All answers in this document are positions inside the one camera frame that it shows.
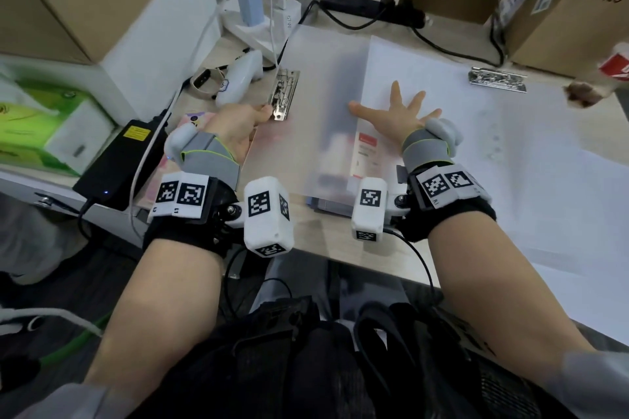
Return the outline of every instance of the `sleeve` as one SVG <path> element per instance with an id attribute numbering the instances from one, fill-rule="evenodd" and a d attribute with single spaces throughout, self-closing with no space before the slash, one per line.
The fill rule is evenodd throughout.
<path id="1" fill-rule="evenodd" d="M 581 419 L 629 417 L 629 354 L 568 353 L 546 390 Z"/>
<path id="2" fill-rule="evenodd" d="M 135 408 L 132 401 L 107 393 L 107 388 L 66 384 L 15 419 L 123 419 Z"/>

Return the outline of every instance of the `blue charger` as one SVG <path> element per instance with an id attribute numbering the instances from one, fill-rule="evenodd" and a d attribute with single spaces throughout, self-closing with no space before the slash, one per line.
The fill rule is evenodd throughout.
<path id="1" fill-rule="evenodd" d="M 264 22 L 262 0 L 238 0 L 240 17 L 248 27 L 258 26 Z"/>

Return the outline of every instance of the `forearm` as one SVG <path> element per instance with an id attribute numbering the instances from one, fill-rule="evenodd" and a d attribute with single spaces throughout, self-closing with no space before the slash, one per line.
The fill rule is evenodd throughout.
<path id="1" fill-rule="evenodd" d="M 432 230 L 429 246 L 445 298 L 506 368 L 544 384 L 564 353 L 594 350 L 490 217 L 452 216 Z"/>
<path id="2" fill-rule="evenodd" d="M 154 240 L 114 309 L 85 382 L 144 400 L 214 328 L 221 269 L 212 252 Z"/>

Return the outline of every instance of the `red label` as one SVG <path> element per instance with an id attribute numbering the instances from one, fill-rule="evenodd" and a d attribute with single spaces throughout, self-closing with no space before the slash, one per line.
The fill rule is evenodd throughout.
<path id="1" fill-rule="evenodd" d="M 359 133 L 358 140 L 361 141 L 361 142 L 365 142 L 367 144 L 370 144 L 373 147 L 375 147 L 378 144 L 378 140 L 376 138 L 374 138 L 373 136 L 370 136 L 368 134 L 365 134 L 365 133 Z"/>
<path id="2" fill-rule="evenodd" d="M 629 80 L 629 60 L 620 53 L 603 63 L 599 70 L 612 78 Z"/>

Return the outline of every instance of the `green cable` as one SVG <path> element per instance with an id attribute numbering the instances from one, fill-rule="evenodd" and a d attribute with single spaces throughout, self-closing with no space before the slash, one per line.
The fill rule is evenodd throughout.
<path id="1" fill-rule="evenodd" d="M 103 329 L 106 327 L 107 322 L 109 321 L 109 317 L 111 316 L 111 312 L 107 313 L 104 317 L 100 318 L 98 321 L 95 321 L 94 324 Z M 95 336 L 92 332 L 84 331 L 79 336 L 77 336 L 74 340 L 70 341 L 65 346 L 60 347 L 57 351 L 50 353 L 39 359 L 42 368 L 48 368 L 49 366 L 54 366 L 55 364 L 60 363 L 64 359 L 73 355 L 76 351 L 80 350 L 85 346 L 88 340 Z"/>

